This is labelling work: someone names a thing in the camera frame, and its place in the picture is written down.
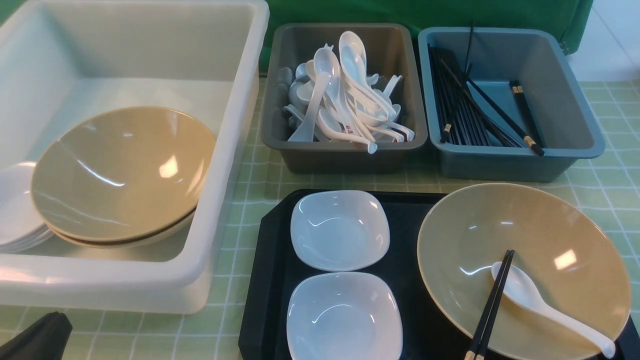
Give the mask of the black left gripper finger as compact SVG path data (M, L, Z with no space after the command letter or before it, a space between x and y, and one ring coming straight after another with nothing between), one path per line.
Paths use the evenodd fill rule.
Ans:
M61 360L73 325L65 313L50 312L0 347L2 360Z

